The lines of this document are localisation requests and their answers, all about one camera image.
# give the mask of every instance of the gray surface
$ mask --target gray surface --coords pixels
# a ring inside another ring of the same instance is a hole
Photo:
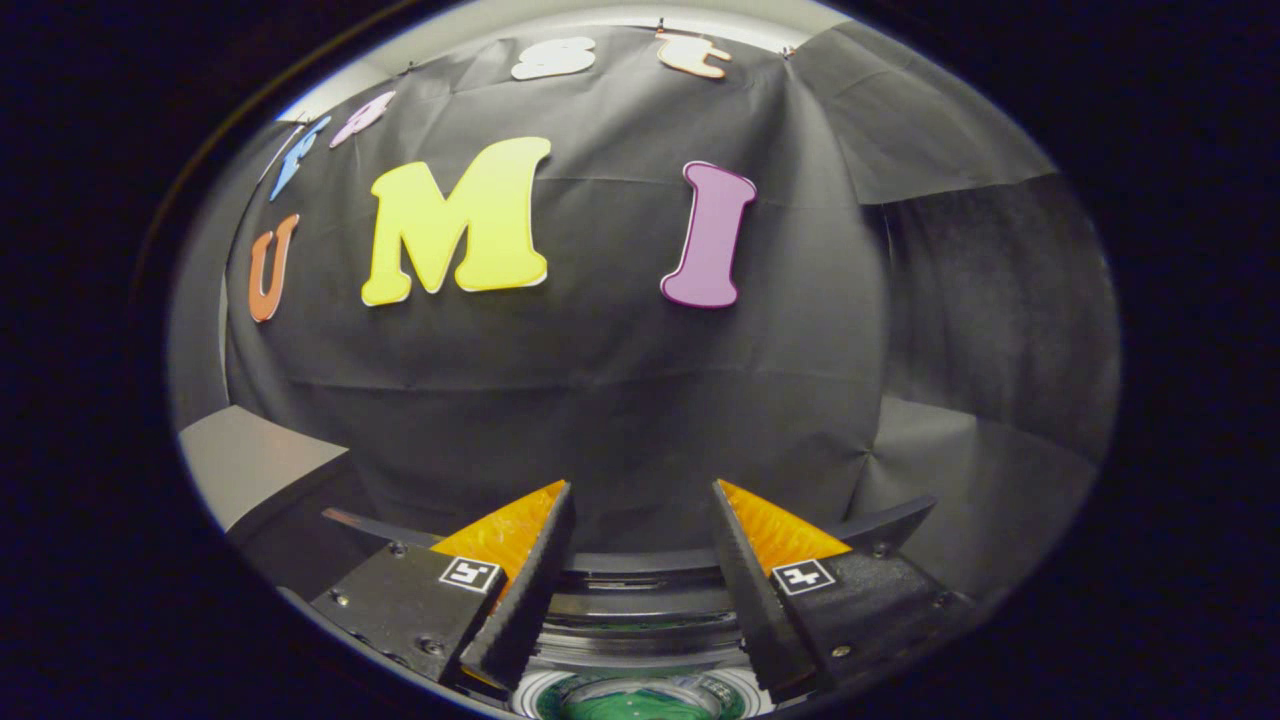
[[[858,22],[796,49],[863,204],[1014,183],[1055,172],[1012,120],[919,53]]]
[[[225,530],[253,506],[344,448],[230,406],[178,433],[200,495]]]
[[[1084,456],[1034,434],[886,397],[854,512],[936,496],[933,512],[901,552],[991,607],[1062,537],[1096,473]]]

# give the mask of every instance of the white wall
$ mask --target white wall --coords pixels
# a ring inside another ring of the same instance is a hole
[[[412,27],[312,88],[280,114],[311,120],[338,102],[472,42],[490,42],[556,27],[655,26],[701,32],[768,50],[799,46],[849,17],[813,0],[685,0],[636,4],[628,0],[474,0]]]

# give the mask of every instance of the pink letter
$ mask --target pink letter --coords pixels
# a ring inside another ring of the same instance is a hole
[[[374,124],[374,120],[383,117],[383,113],[387,111],[387,104],[390,102],[394,96],[394,90],[384,92],[369,102],[365,102],[364,108],[352,113],[351,117],[347,118],[347,123],[338,131],[338,135],[333,136],[333,140],[329,141],[329,150],[338,147],[348,137]]]
[[[742,210],[755,200],[755,184],[742,176],[694,160],[685,165],[694,186],[685,254],[675,273],[662,278],[662,293],[672,302],[692,307],[728,307],[737,288],[728,272],[733,264]]]

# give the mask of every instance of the orange letter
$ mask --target orange letter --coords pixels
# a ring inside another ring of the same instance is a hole
[[[284,291],[284,261],[289,258],[289,240],[293,228],[298,227],[301,215],[293,214],[275,228],[275,263],[271,266],[271,292],[262,292],[262,266],[266,264],[266,246],[271,242],[271,231],[253,242],[252,258],[248,265],[248,313],[253,320],[270,320],[280,306],[280,293]]]
[[[658,49],[658,59],[677,70],[685,70],[690,74],[719,79],[724,77],[724,70],[716,65],[708,65],[707,56],[719,58],[726,63],[733,59],[728,53],[714,47],[710,40],[666,33],[658,33],[658,37],[667,41]]]

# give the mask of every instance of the fisheye lens view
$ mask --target fisheye lens view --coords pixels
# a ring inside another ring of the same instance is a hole
[[[538,720],[854,697],[980,633],[1094,484],[1101,238],[867,22],[477,0],[274,101],[183,238],[173,433],[256,574],[404,683]]]

